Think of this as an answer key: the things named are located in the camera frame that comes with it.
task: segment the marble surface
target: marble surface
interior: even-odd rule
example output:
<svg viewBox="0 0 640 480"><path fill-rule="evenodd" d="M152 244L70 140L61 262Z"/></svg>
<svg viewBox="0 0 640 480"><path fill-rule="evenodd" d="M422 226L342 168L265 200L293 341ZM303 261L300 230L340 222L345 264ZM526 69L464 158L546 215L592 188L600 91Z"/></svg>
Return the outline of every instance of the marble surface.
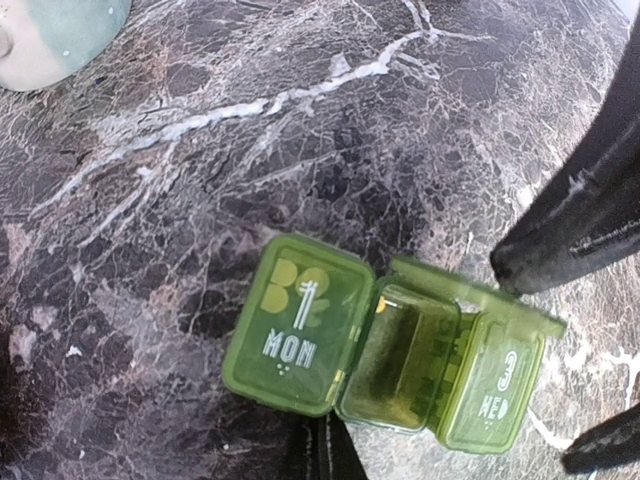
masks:
<svg viewBox="0 0 640 480"><path fill-rule="evenodd" d="M625 39L594 0L138 0L77 76L0 93L2 478L275 478L297 420L220 383L262 246L490 280ZM640 399L638 272L530 299L570 328L510 453L352 428L370 478L565 478L560 450Z"/></svg>

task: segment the green lid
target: green lid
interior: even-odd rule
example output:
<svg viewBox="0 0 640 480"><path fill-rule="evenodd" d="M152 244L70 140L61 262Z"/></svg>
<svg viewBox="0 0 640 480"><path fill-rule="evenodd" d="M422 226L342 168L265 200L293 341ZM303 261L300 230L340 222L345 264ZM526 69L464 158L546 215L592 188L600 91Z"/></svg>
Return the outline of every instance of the green lid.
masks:
<svg viewBox="0 0 640 480"><path fill-rule="evenodd" d="M407 289L395 278L381 279L379 292L336 411L349 421L420 431L448 366L460 309Z"/></svg>
<svg viewBox="0 0 640 480"><path fill-rule="evenodd" d="M544 337L509 334L510 320L476 317L436 436L454 450L501 454L516 440L544 353Z"/></svg>
<svg viewBox="0 0 640 480"><path fill-rule="evenodd" d="M514 319L510 334L534 341L540 333L562 338L567 325L559 318L525 305L516 297L407 257L391 260L391 269L408 283L446 298L471 303L482 311Z"/></svg>
<svg viewBox="0 0 640 480"><path fill-rule="evenodd" d="M321 416L336 401L375 290L357 257L298 235L265 249L223 366L227 387Z"/></svg>

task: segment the green plastic container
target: green plastic container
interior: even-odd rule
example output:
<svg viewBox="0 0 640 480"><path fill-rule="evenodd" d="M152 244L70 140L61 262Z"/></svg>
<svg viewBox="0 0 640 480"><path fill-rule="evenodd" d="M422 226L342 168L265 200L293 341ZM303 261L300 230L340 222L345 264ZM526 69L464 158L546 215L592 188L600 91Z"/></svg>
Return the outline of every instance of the green plastic container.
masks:
<svg viewBox="0 0 640 480"><path fill-rule="evenodd" d="M460 305L471 312L462 312ZM235 393L271 407L500 454L515 442L544 353L565 324L516 298L397 257L299 235L265 249L224 361Z"/></svg>

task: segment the pill compartment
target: pill compartment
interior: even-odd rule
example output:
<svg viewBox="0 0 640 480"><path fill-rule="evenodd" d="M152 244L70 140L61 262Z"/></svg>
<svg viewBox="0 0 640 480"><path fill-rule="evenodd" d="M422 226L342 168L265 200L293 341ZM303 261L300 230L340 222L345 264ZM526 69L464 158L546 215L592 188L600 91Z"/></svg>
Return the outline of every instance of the pill compartment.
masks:
<svg viewBox="0 0 640 480"><path fill-rule="evenodd" d="M447 372L460 309L392 278L379 282L379 292L336 410L352 422L419 431Z"/></svg>

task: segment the mug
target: mug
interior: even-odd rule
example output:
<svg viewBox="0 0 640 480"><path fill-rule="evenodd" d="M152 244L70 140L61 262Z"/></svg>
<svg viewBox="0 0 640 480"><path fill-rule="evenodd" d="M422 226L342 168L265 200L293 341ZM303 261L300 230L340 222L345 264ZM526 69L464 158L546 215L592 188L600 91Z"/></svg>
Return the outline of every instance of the mug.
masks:
<svg viewBox="0 0 640 480"><path fill-rule="evenodd" d="M73 75L117 36L131 0L0 2L0 86L39 90Z"/></svg>

